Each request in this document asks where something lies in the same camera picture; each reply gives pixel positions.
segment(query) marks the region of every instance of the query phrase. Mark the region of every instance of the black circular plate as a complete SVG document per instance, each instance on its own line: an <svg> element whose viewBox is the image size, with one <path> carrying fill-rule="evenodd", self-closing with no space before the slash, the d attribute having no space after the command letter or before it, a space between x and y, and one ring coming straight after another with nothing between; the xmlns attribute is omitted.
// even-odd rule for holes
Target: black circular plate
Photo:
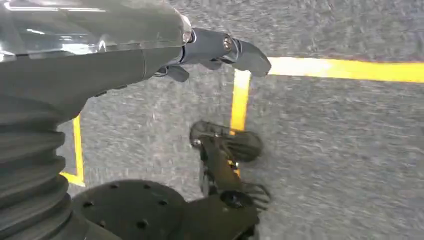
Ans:
<svg viewBox="0 0 424 240"><path fill-rule="evenodd" d="M80 193L72 204L76 214L122 240L162 240L178 227L187 202L162 184L121 180Z"/></svg>

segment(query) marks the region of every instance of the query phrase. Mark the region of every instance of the gray carpet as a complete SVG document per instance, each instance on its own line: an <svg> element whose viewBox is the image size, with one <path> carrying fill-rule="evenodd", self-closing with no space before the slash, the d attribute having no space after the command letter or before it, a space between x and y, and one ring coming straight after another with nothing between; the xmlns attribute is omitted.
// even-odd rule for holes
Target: gray carpet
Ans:
<svg viewBox="0 0 424 240"><path fill-rule="evenodd" d="M230 32L269 57L424 61L422 0L169 2L194 26ZM189 127L200 119L229 124L234 72L189 70L186 83L152 78L88 101L81 114L88 187L142 178L187 200L201 196ZM261 239L423 238L424 84L253 78L246 127L266 148L243 165L243 177L274 196ZM61 153L72 172L68 140Z"/></svg>

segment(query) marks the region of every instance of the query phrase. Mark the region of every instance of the yellow line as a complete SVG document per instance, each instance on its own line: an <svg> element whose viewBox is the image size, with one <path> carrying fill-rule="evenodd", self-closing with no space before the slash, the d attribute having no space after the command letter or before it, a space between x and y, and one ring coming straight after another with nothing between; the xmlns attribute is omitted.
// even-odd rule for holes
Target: yellow line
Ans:
<svg viewBox="0 0 424 240"><path fill-rule="evenodd" d="M86 184L84 182L82 182L80 177L77 176L77 175L73 175L73 174L70 174L70 173L67 173L67 172L61 172L60 174L62 176L64 176L68 180L68 182L70 182L71 184L75 184L75 185L80 186L80 187L86 186Z"/></svg>
<svg viewBox="0 0 424 240"><path fill-rule="evenodd" d="M76 175L80 181L84 182L84 160L83 160L83 145L81 141L81 117L78 115L73 119L73 142L75 147L76 158Z"/></svg>
<svg viewBox="0 0 424 240"><path fill-rule="evenodd" d="M270 75L424 83L424 62L378 63L352 60L270 57Z"/></svg>
<svg viewBox="0 0 424 240"><path fill-rule="evenodd" d="M250 79L251 73L249 71L235 70L234 89L232 92L231 129L241 131L245 129Z"/></svg>
<svg viewBox="0 0 424 240"><path fill-rule="evenodd" d="M75 150L75 166L76 175L68 172L61 172L68 182L77 186L85 187L84 183L84 160L83 160L83 146L81 141L81 117L78 115L72 121L73 125L73 144Z"/></svg>

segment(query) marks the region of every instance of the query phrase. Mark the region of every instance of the reflective glossy surface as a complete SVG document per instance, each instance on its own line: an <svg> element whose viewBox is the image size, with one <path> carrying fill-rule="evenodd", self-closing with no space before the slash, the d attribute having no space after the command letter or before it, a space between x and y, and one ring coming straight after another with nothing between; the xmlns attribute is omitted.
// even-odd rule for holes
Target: reflective glossy surface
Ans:
<svg viewBox="0 0 424 240"><path fill-rule="evenodd" d="M179 47L190 22L155 0L0 0L0 62Z"/></svg>

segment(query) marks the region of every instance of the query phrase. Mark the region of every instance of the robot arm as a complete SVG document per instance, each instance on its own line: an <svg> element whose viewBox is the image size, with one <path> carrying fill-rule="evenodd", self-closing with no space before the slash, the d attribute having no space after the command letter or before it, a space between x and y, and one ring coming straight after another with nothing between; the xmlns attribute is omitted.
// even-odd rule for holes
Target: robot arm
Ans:
<svg viewBox="0 0 424 240"><path fill-rule="evenodd" d="M191 28L152 1L0 0L0 239L117 240L71 210L56 128L87 99L181 66L221 63L264 76L250 43Z"/></svg>

